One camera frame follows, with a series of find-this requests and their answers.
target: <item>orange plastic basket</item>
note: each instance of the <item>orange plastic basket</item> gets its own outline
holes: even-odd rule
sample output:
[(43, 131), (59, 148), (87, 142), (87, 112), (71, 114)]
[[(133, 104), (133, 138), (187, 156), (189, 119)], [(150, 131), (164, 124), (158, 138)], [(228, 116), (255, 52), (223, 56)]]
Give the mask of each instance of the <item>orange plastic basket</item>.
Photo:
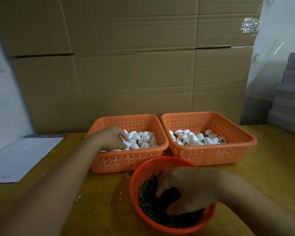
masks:
[(157, 116), (152, 114), (99, 118), (91, 126), (86, 136), (110, 126), (117, 126), (128, 132), (152, 131), (155, 133), (159, 147), (99, 153), (91, 165), (95, 173), (135, 170), (143, 161), (161, 156), (168, 147), (169, 143), (164, 129)]
[(134, 205), (134, 208), (138, 212), (138, 214), (144, 219), (145, 222), (147, 222), (155, 229), (158, 229), (169, 234), (191, 234), (205, 226), (211, 220), (215, 211), (216, 204), (207, 207), (203, 212), (201, 221), (198, 222), (196, 225), (193, 225), (188, 228), (171, 228), (163, 226), (153, 221), (148, 216), (146, 216), (139, 207), (139, 187), (142, 188), (143, 183), (146, 182), (153, 174), (158, 174), (159, 172), (175, 167), (197, 166), (186, 160), (182, 160), (171, 156), (162, 156), (150, 159), (144, 162), (134, 171), (130, 181), (130, 197)]
[[(257, 144), (257, 139), (222, 115), (214, 112), (172, 113), (161, 116), (161, 123), (175, 157), (189, 160), (197, 166), (239, 162), (245, 151)], [(204, 134), (207, 129), (223, 136), (228, 144), (181, 146), (175, 143), (169, 130), (190, 129)]]

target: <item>red round basket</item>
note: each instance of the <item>red round basket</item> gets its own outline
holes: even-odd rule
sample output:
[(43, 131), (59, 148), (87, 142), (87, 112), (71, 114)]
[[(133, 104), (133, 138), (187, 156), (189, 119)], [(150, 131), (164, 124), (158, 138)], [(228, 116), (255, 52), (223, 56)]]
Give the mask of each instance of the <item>red round basket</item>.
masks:
[(138, 214), (147, 222), (149, 225), (154, 227), (157, 230), (160, 230), (165, 233), (169, 234), (190, 234), (194, 233), (203, 226), (205, 226), (212, 218), (214, 211), (215, 211), (215, 204), (210, 205), (209, 207), (205, 208), (203, 216), (196, 225), (193, 225), (188, 228), (171, 228), (166, 227), (157, 222), (151, 220), (147, 217), (139, 207), (139, 187), (142, 188), (143, 183), (147, 181), (153, 174), (157, 174), (160, 171), (165, 171), (175, 167), (197, 167), (193, 163), (170, 156), (162, 156), (150, 159), (143, 164), (141, 164), (133, 173), (131, 182), (130, 182), (130, 196), (134, 208), (138, 212)]

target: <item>white wall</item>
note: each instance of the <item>white wall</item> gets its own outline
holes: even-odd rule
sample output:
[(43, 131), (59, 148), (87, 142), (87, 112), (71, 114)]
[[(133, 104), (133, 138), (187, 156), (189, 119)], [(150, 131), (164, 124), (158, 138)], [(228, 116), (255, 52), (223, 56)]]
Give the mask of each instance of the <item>white wall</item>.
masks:
[(0, 151), (33, 133), (19, 87), (0, 46)]
[(264, 0), (241, 124), (265, 123), (273, 92), (295, 52), (295, 0)]

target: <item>clear tape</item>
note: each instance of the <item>clear tape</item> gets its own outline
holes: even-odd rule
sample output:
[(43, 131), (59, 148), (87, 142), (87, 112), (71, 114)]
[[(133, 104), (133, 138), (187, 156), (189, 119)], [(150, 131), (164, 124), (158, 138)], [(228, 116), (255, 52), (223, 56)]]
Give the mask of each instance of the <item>clear tape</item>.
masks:
[(259, 19), (246, 17), (242, 23), (241, 30), (243, 33), (254, 33), (252, 36), (256, 36), (258, 34), (258, 25)]

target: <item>forearm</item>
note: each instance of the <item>forearm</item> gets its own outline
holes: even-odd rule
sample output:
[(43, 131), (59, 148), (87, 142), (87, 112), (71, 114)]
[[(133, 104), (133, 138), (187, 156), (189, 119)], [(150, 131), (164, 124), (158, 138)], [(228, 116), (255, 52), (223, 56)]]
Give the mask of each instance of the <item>forearm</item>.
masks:
[(96, 144), (80, 144), (0, 219), (0, 235), (58, 235), (99, 151)]
[(295, 235), (295, 216), (275, 204), (243, 178), (232, 175), (222, 202), (256, 235)]

